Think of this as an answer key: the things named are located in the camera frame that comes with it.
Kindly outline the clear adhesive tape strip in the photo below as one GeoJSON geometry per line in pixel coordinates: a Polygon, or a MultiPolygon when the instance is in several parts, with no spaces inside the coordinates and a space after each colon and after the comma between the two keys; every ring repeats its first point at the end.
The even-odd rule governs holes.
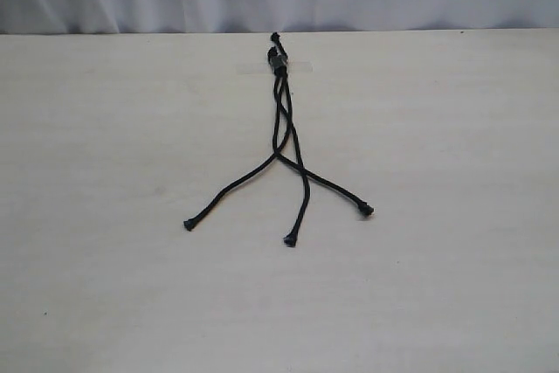
{"type": "MultiPolygon", "coordinates": [[[[295,61],[289,62],[286,65],[289,73],[311,73],[313,71],[313,66],[308,61],[295,61]]],[[[273,73],[273,67],[268,63],[241,63],[235,66],[235,70],[238,74],[268,74],[273,73]]]]}

